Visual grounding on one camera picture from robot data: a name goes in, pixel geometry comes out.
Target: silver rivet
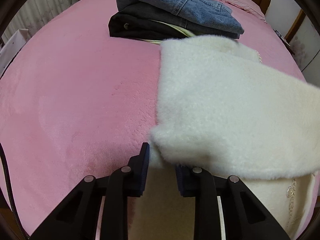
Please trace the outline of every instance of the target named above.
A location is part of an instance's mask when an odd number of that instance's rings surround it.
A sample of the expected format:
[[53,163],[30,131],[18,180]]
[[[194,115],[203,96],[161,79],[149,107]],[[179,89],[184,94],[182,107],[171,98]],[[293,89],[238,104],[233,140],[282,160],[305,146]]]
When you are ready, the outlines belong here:
[[124,166],[124,167],[121,168],[121,171],[124,172],[124,173],[127,173],[127,172],[131,171],[131,168],[129,166]]
[[239,178],[238,178],[237,176],[235,176],[235,175],[230,176],[229,179],[230,179],[230,181],[233,182],[233,183],[236,183],[236,182],[239,181]]
[[88,176],[84,177],[85,182],[91,182],[91,181],[93,181],[93,179],[94,179],[94,176],[92,176],[92,175],[88,175]]
[[293,195],[294,188],[292,186],[288,187],[287,197],[291,197]]
[[201,169],[200,167],[194,167],[194,168],[192,169],[192,171],[193,171],[194,173],[201,173],[201,172],[202,172],[202,169]]

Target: black cable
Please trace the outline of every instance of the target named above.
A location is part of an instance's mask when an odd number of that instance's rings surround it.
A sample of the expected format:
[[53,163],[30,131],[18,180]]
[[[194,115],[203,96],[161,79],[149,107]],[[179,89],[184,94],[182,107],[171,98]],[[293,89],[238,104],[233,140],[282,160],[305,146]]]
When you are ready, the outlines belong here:
[[18,225],[18,228],[19,228],[19,231],[20,231],[21,235],[23,236],[23,239],[24,240],[28,240],[29,236],[28,236],[28,234],[26,233],[26,231],[22,227],[22,224],[21,224],[21,221],[19,219],[18,212],[17,212],[16,204],[14,203],[12,187],[11,187],[11,182],[10,182],[10,176],[9,176],[8,163],[7,163],[7,159],[5,158],[4,150],[2,148],[1,143],[0,143],[0,158],[1,158],[2,166],[3,166],[5,184],[7,186],[9,202],[10,202],[10,206],[11,206],[11,210],[12,210],[14,219],[15,219],[17,225]]
[[306,69],[306,67],[311,63],[311,61],[313,61],[313,60],[315,59],[315,57],[318,55],[319,52],[320,52],[320,49],[319,49],[318,52],[315,54],[315,56],[312,58],[312,60],[310,60],[310,62],[301,70],[301,72]]

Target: pillow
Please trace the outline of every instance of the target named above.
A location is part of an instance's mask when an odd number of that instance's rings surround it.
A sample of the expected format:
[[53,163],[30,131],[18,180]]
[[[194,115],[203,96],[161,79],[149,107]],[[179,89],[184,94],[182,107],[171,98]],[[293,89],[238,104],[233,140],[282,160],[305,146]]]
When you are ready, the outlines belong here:
[[254,3],[252,0],[221,0],[223,2],[232,4],[248,13],[255,15],[258,19],[266,22],[266,18],[261,11],[259,5]]

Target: white curtain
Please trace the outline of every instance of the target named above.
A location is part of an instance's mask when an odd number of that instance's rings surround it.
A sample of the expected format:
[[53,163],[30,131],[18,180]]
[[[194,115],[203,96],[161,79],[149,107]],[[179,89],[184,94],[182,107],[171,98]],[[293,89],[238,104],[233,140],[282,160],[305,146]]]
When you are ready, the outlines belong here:
[[27,0],[11,20],[7,29],[2,35],[4,43],[18,29],[28,29],[30,36],[33,36],[50,20],[69,8],[72,0]]

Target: pink blanket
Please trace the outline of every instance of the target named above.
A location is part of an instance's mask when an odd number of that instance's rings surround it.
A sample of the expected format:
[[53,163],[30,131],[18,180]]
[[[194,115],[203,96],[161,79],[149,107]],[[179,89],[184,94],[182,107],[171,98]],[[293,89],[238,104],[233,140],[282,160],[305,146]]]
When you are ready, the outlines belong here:
[[[303,80],[271,27],[232,8],[240,42]],[[0,141],[31,234],[86,175],[109,175],[139,153],[155,125],[160,47],[110,38],[115,0],[81,0],[43,27],[0,80]],[[6,194],[4,177],[0,186]]]

